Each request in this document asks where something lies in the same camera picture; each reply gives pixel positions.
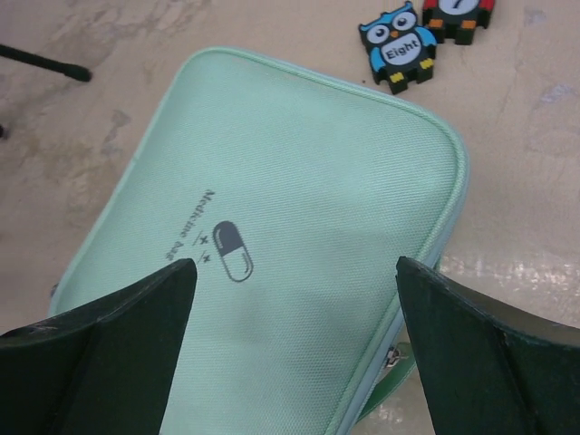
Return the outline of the mint green medicine case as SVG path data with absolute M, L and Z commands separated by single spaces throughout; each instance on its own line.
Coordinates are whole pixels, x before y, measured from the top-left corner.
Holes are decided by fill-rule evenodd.
M 434 266 L 467 192 L 448 123 L 246 50 L 194 54 L 51 302 L 180 258 L 198 285 L 165 434 L 347 434 L 403 325 L 395 266 Z

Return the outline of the blue owl number block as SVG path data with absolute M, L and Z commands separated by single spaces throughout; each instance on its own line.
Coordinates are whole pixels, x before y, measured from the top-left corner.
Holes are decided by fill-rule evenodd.
M 433 77 L 438 43 L 433 33 L 420 25 L 411 1 L 360 24 L 358 31 L 374 82 L 386 82 L 392 94 L 406 91 L 410 82 L 422 83 Z

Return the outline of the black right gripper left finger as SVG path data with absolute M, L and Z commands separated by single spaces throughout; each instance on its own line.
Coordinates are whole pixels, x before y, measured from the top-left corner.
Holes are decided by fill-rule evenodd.
M 2 334 L 2 433 L 159 433 L 197 280 L 180 259 Z

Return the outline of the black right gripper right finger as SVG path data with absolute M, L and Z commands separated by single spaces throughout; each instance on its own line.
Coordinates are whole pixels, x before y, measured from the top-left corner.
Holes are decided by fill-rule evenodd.
M 397 287 L 438 434 L 576 434 L 579 331 L 399 258 Z

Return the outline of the black music stand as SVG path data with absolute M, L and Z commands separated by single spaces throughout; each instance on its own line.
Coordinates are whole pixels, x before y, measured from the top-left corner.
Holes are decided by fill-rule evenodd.
M 0 55 L 5 59 L 32 65 L 54 73 L 60 73 L 77 82 L 89 82 L 92 79 L 92 72 L 88 68 L 78 64 L 58 62 L 39 54 L 28 53 L 4 44 L 0 46 L 0 49 Z

